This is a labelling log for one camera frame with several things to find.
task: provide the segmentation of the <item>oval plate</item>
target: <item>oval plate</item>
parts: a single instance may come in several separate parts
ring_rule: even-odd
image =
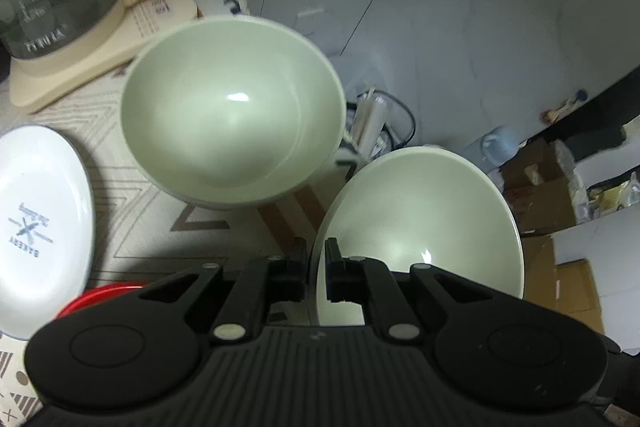
[[[0,331],[27,340],[86,284],[94,204],[76,151],[26,125],[0,137]]]

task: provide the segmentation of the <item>ribbed black surface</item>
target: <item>ribbed black surface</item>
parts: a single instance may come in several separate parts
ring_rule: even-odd
[[[536,416],[477,405],[440,381],[417,349],[382,343],[368,327],[267,327],[256,341],[217,349],[193,380],[155,404],[117,415],[83,415],[50,406],[28,425],[590,427],[606,423],[586,405]]]

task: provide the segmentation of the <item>brown dot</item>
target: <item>brown dot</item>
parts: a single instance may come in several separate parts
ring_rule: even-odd
[[[29,377],[21,371],[16,371],[15,380],[17,380],[20,385],[27,385],[29,383]]]

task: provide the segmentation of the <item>patterned tablecloth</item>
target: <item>patterned tablecloth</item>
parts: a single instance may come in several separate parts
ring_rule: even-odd
[[[238,269],[251,257],[286,254],[295,235],[311,247],[347,168],[326,166],[310,185],[260,208],[222,212],[176,200],[136,169],[124,143],[118,113],[125,80],[126,67],[119,68],[29,116],[10,103],[9,82],[0,84],[0,134],[46,125],[84,162],[96,219],[89,287],[151,281],[207,261]],[[40,406],[22,363],[25,345],[0,333],[0,426],[14,427]]]

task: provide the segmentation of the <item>bowl rim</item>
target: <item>bowl rim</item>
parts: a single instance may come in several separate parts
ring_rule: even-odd
[[[447,149],[443,149],[442,147],[439,147],[439,146],[422,145],[422,146],[407,147],[405,149],[400,149],[400,150],[390,152],[388,154],[385,154],[381,158],[378,158],[372,161],[367,166],[363,167],[349,182],[347,182],[347,184],[345,184],[343,188],[341,188],[340,192],[335,197],[331,206],[327,210],[326,214],[324,215],[324,219],[322,220],[322,223],[318,228],[318,233],[316,234],[316,238],[312,245],[311,254],[309,258],[309,277],[308,277],[308,285],[307,285],[307,292],[306,292],[306,305],[308,308],[307,310],[308,316],[312,325],[315,325],[315,326],[320,325],[320,318],[318,314],[318,270],[319,270],[320,260],[322,258],[322,250],[323,250],[322,247],[324,243],[323,239],[324,239],[324,236],[327,234],[329,225],[334,219],[334,216],[338,211],[338,208],[340,207],[344,199],[347,197],[347,195],[351,192],[348,189],[349,185],[353,183],[354,180],[358,179],[358,177],[362,179],[363,172],[369,172],[374,168],[376,168],[376,166],[380,167],[383,163],[388,161],[393,161],[395,158],[398,158],[399,156],[432,155],[432,154],[449,157],[452,160],[457,161],[458,163],[465,165],[466,167],[469,167],[471,172],[475,172],[476,175],[479,174],[478,177],[480,178],[481,182],[484,182],[490,188],[490,190],[494,193],[494,195],[498,196],[498,199],[500,200],[500,206],[504,209],[505,213],[510,218],[511,230],[513,231],[513,235],[516,238],[516,242],[518,244],[518,250],[520,252],[520,256],[518,259],[520,261],[519,263],[520,272],[518,274],[520,279],[519,281],[520,291],[518,293],[518,298],[522,299],[524,295],[524,253],[522,251],[522,240],[520,238],[520,232],[518,231],[516,220],[513,217],[513,213],[511,212],[511,209],[509,208],[507,201],[504,199],[504,196],[502,195],[500,190],[498,190],[498,187],[495,186],[494,182],[492,182],[491,179],[489,179],[489,177],[484,172],[482,172],[481,169],[478,168],[478,166],[474,165],[466,158],[463,158],[462,156],[455,154],[454,152],[451,152]]]
[[[151,176],[151,174],[149,174],[149,172],[140,164],[140,162],[138,161],[138,158],[136,157],[136,155],[134,154],[134,152],[132,151],[132,148],[129,145],[129,141],[127,140],[127,133],[126,133],[126,129],[125,129],[125,125],[124,125],[124,100],[127,96],[127,92],[130,89],[130,79],[132,77],[133,72],[139,67],[139,64],[142,60],[145,59],[145,57],[155,48],[161,46],[162,44],[164,44],[165,41],[167,41],[169,38],[171,38],[172,36],[174,36],[175,34],[184,32],[184,31],[188,31],[190,28],[195,28],[196,26],[204,26],[204,25],[214,25],[217,23],[228,23],[228,22],[241,22],[241,23],[251,23],[251,24],[258,24],[261,26],[268,26],[274,29],[277,29],[279,31],[283,31],[284,33],[288,34],[289,36],[295,38],[296,40],[298,40],[299,42],[303,43],[305,46],[307,46],[309,49],[311,49],[311,51],[313,53],[315,53],[321,60],[321,62],[325,65],[325,67],[327,68],[332,81],[334,82],[334,87],[337,91],[338,97],[340,99],[340,125],[337,126],[337,132],[336,132],[336,137],[335,137],[335,143],[334,143],[334,147],[331,149],[330,152],[327,153],[326,157],[314,168],[311,169],[307,174],[306,177],[304,177],[303,180],[301,180],[300,182],[294,184],[293,186],[287,188],[286,190],[281,190],[280,192],[278,192],[277,194],[272,194],[269,196],[264,196],[261,197],[259,199],[252,199],[252,200],[234,200],[234,201],[207,201],[207,200],[201,200],[199,198],[195,198],[193,196],[189,196],[187,194],[182,194],[181,192],[178,192],[176,190],[173,190],[172,188],[166,187],[164,184],[160,183],[157,179],[155,179],[153,176]],[[309,39],[307,39],[306,37],[302,36],[300,33],[298,33],[297,31],[289,28],[288,26],[285,26],[284,24],[281,24],[279,22],[276,21],[272,21],[269,19],[265,19],[262,17],[257,17],[257,16],[249,16],[249,15],[213,15],[210,17],[204,17],[202,19],[197,19],[194,21],[189,21],[186,23],[183,23],[177,27],[175,27],[174,29],[172,29],[171,31],[165,33],[164,35],[162,35],[158,40],[155,40],[153,42],[151,42],[150,44],[148,44],[137,56],[136,58],[134,58],[134,60],[132,61],[132,63],[129,65],[129,68],[127,68],[127,79],[125,82],[125,86],[122,89],[122,95],[120,97],[120,108],[119,108],[119,120],[120,120],[120,130],[122,133],[122,137],[124,139],[125,144],[127,145],[127,149],[129,150],[130,155],[133,158],[133,162],[135,163],[136,167],[138,168],[138,170],[140,170],[140,172],[142,172],[142,174],[144,174],[144,176],[151,182],[153,183],[156,187],[160,188],[161,190],[163,190],[164,192],[166,192],[167,194],[169,194],[170,196],[180,200],[180,201],[185,201],[186,203],[193,203],[196,206],[200,206],[203,208],[212,208],[212,209],[216,209],[216,210],[232,210],[232,209],[236,209],[236,208],[248,208],[248,207],[252,207],[252,206],[261,206],[262,204],[266,204],[266,203],[271,203],[272,201],[276,201],[279,200],[280,198],[286,196],[287,194],[290,194],[292,192],[294,192],[295,190],[297,190],[298,188],[302,187],[303,185],[305,185],[306,183],[308,183],[309,179],[311,179],[313,177],[313,175],[318,172],[319,169],[322,168],[322,166],[324,166],[326,163],[328,163],[331,158],[334,156],[335,152],[338,150],[338,148],[340,147],[340,143],[342,142],[342,139],[344,137],[344,126],[345,126],[345,121],[346,121],[346,96],[344,93],[344,87],[342,86],[342,83],[340,81],[340,77],[338,76],[337,71],[335,71],[334,65],[331,63],[331,61],[326,57],[325,54],[322,53],[322,51],[320,50],[320,48],[318,48],[318,46],[316,46],[315,44],[313,44],[313,42],[311,42]]]

